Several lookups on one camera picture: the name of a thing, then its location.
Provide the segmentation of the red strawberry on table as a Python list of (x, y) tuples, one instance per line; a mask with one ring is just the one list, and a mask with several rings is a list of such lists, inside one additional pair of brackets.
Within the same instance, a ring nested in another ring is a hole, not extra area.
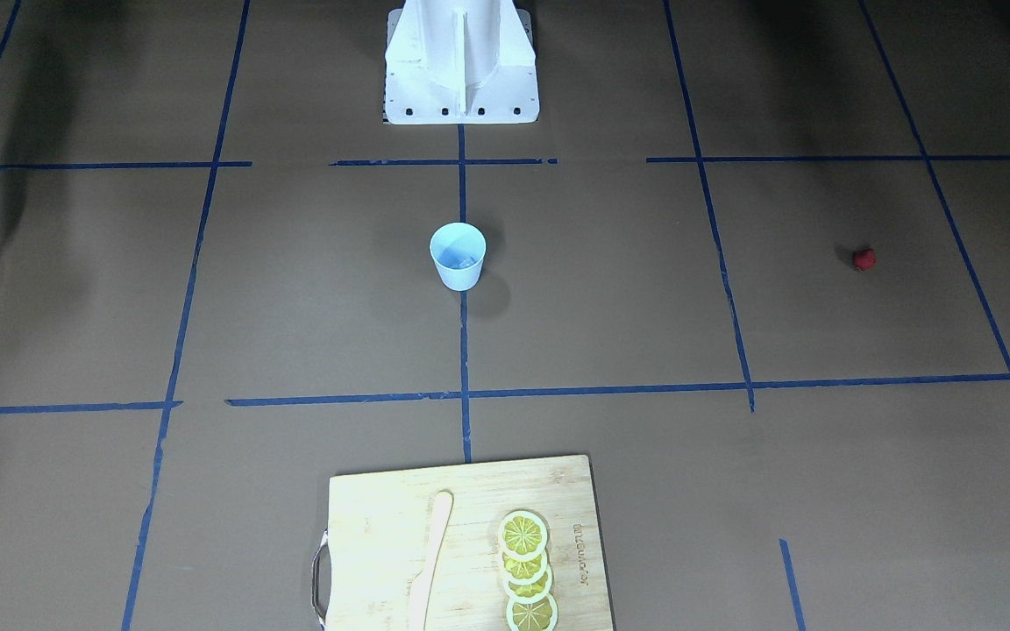
[(877, 253), (873, 248), (858, 249), (852, 254), (852, 267), (858, 272), (869, 271), (878, 262)]

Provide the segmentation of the wooden cutting board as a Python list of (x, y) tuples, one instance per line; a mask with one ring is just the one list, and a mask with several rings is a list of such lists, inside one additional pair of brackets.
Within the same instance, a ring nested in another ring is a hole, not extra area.
[(312, 588), (322, 630), (408, 630), (409, 585), (444, 490), (452, 515), (424, 630), (509, 630), (497, 527), (513, 510), (537, 513), (548, 527), (554, 630), (614, 628), (592, 464), (571, 455), (332, 477), (312, 571), (330, 572), (328, 598)]

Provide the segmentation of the lemon slice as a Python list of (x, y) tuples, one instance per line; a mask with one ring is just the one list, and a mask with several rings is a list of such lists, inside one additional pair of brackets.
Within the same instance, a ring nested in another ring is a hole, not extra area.
[(506, 574), (502, 576), (502, 584), (510, 599), (516, 600), (518, 603), (530, 604), (548, 598), (554, 586), (554, 572), (549, 568), (549, 570), (542, 571), (533, 582), (526, 584), (514, 582), (512, 576)]
[(501, 570), (505, 579), (514, 584), (534, 584), (548, 571), (548, 552), (542, 551), (540, 555), (526, 560), (502, 552)]
[(548, 526), (540, 515), (530, 510), (513, 510), (497, 527), (501, 554), (517, 562), (529, 562), (544, 554), (548, 547)]
[(509, 598), (505, 622), (513, 631), (554, 630), (558, 625), (558, 603), (553, 594), (541, 599)]

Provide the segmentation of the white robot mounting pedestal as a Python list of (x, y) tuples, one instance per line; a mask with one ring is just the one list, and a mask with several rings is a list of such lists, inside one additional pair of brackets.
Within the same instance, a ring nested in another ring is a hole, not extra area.
[(386, 124), (538, 120), (532, 19), (513, 1), (405, 1), (386, 35)]

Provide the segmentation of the light blue cup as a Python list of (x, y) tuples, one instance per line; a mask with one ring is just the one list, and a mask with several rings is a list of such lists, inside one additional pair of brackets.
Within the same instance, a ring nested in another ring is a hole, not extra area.
[(449, 290), (464, 292), (480, 280), (487, 240), (477, 227), (457, 221), (434, 231), (429, 251), (441, 283)]

